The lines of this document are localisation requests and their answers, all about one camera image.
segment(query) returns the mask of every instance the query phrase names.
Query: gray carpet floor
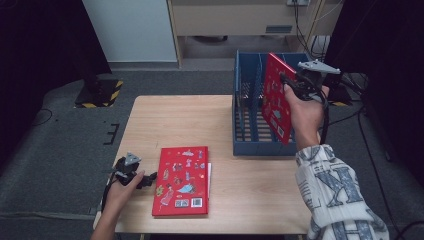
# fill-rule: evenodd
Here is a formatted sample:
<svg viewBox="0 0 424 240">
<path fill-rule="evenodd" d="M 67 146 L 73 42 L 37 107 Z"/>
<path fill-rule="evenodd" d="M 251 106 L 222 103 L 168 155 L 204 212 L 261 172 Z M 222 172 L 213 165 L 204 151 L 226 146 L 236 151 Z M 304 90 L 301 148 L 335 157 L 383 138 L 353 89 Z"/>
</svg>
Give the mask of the gray carpet floor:
<svg viewBox="0 0 424 240">
<path fill-rule="evenodd" d="M 43 110 L 0 178 L 0 239 L 90 237 L 92 212 L 100 202 L 107 180 L 103 171 L 110 169 L 115 159 L 137 96 L 226 95 L 233 91 L 230 69 L 115 71 L 114 77 L 122 79 L 124 84 L 112 107 L 74 108 L 82 81 L 45 96 Z M 359 101 L 352 106 L 332 106 L 330 121 L 350 116 L 361 106 Z M 413 221 L 424 220 L 424 188 L 402 162 L 387 161 L 372 123 L 364 115 L 360 120 L 372 159 L 357 116 L 330 126 L 327 143 L 356 170 L 366 202 L 386 222 L 393 238 L 396 227 L 402 229 Z M 111 139 L 108 132 L 115 130 L 112 124 L 119 124 L 119 129 L 114 143 L 105 145 Z M 422 239 L 424 228 L 414 227 L 404 236 L 404 239 Z M 120 237 L 139 239 L 140 236 Z"/>
</svg>

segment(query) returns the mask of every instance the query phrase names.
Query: yellow black warning tape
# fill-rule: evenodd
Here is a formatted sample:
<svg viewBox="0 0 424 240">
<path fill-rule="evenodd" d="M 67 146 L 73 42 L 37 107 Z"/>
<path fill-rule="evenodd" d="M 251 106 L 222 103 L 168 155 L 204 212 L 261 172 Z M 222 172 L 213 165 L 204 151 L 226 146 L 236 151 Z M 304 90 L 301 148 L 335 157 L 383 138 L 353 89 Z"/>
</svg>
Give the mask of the yellow black warning tape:
<svg viewBox="0 0 424 240">
<path fill-rule="evenodd" d="M 96 108 L 96 107 L 111 107 L 114 103 L 116 98 L 119 95 L 119 91 L 121 90 L 121 86 L 124 83 L 124 81 L 117 81 L 116 86 L 113 90 L 113 93 L 110 97 L 110 100 L 108 102 L 103 102 L 103 103 L 81 103 L 81 104 L 75 104 L 76 108 Z"/>
</svg>

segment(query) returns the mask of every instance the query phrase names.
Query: black curtain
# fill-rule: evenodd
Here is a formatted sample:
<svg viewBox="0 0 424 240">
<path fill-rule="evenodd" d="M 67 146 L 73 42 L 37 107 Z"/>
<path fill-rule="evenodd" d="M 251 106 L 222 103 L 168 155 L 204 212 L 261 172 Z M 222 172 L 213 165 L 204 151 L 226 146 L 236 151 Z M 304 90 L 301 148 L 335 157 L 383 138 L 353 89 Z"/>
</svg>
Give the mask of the black curtain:
<svg viewBox="0 0 424 240">
<path fill-rule="evenodd" d="M 0 0 L 1 167 L 31 127 L 44 95 L 87 72 L 111 70 L 82 1 Z"/>
<path fill-rule="evenodd" d="M 363 95 L 391 160 L 424 186 L 424 1 L 346 0 L 325 62 L 365 73 Z"/>
</svg>

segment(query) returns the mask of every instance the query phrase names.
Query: person's left hand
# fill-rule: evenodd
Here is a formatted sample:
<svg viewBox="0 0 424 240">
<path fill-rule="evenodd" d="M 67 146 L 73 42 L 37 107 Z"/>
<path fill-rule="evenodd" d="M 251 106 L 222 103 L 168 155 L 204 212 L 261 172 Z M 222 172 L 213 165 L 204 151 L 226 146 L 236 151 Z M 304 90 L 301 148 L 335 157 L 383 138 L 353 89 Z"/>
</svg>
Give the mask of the person's left hand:
<svg viewBox="0 0 424 240">
<path fill-rule="evenodd" d="M 105 211 L 113 209 L 114 212 L 120 212 L 131 198 L 132 193 L 137 188 L 144 176 L 144 170 L 137 173 L 127 186 L 122 185 L 119 181 L 110 186 L 107 195 Z"/>
</svg>

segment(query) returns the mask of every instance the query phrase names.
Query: blue plastic basket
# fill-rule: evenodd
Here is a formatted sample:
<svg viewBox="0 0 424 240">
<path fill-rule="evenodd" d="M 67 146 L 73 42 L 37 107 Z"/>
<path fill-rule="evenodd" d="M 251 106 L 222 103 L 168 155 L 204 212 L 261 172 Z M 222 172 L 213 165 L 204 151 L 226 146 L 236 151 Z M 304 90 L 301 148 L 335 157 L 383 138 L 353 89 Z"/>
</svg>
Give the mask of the blue plastic basket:
<svg viewBox="0 0 424 240">
<path fill-rule="evenodd" d="M 299 62 L 309 61 L 304 53 L 276 53 L 296 71 Z M 233 92 L 233 155 L 293 156 L 292 137 L 283 145 L 262 117 L 263 85 L 268 53 L 237 52 Z"/>
</svg>

